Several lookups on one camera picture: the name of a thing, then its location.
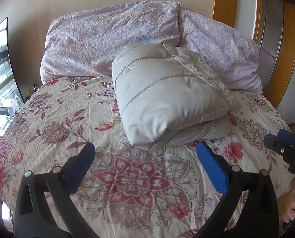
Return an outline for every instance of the floral bedsheet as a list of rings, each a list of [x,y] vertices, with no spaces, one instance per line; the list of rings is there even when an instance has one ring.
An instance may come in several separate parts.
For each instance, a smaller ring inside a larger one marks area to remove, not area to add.
[[[293,176],[263,138],[288,126],[263,96],[233,92],[242,109],[229,114],[232,133],[207,143],[245,171],[267,169],[279,197]],[[37,90],[0,142],[0,197],[14,210],[25,171],[62,166],[88,141],[96,158],[71,199],[102,238],[192,237],[221,198],[196,156],[197,141],[150,151],[129,144],[110,76],[62,77]],[[246,196],[227,228],[234,226]],[[51,195],[46,197],[57,224],[66,229]]]

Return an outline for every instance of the blue gripper pad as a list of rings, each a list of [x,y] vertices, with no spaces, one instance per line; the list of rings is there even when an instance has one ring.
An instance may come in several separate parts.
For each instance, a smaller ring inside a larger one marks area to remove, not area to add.
[[[278,136],[281,140],[285,141],[288,144],[295,146],[295,134],[288,132],[284,129],[280,129]]]
[[[65,176],[66,182],[66,193],[68,195],[74,194],[77,192],[83,178],[85,177],[89,167],[91,166],[96,155],[96,150],[92,143],[88,143],[84,146],[81,152],[76,156],[70,159],[75,161],[71,164],[69,173]]]
[[[225,195],[228,191],[229,164],[222,156],[216,155],[204,141],[198,144],[196,152],[216,191]]]

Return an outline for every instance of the silver bolt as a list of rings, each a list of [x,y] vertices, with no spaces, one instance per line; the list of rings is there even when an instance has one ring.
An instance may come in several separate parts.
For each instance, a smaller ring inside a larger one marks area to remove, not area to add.
[[[26,171],[26,172],[24,173],[24,176],[25,176],[25,177],[28,177],[28,176],[30,176],[30,175],[31,175],[31,171],[29,171],[29,170]]]
[[[264,176],[268,176],[269,172],[266,170],[266,169],[262,169],[261,170],[261,173],[264,175]]]
[[[52,172],[56,174],[56,173],[59,173],[60,170],[61,170],[61,167],[60,167],[60,166],[55,166],[55,167],[52,169]]]
[[[234,172],[239,172],[239,171],[240,171],[240,167],[237,166],[237,165],[233,165],[233,166],[231,167],[231,170],[233,170]]]

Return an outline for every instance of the pillowcase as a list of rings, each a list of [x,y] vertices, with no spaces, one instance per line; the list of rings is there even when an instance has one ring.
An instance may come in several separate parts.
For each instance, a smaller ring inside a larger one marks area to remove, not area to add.
[[[180,10],[179,30],[178,46],[205,56],[228,88],[262,94],[261,80],[256,73],[259,46],[251,38],[188,10]]]
[[[241,108],[206,59],[180,47],[127,47],[112,80],[126,136],[141,149],[225,137],[227,112]]]
[[[41,80],[111,75],[113,59],[128,45],[176,46],[178,13],[177,2],[140,1],[56,18],[46,36]]]

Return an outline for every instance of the television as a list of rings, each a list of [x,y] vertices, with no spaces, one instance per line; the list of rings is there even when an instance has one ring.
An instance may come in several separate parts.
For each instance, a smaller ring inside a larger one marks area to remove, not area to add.
[[[0,24],[0,135],[10,125],[13,116],[24,105],[24,99],[13,75],[9,57],[8,18]]]

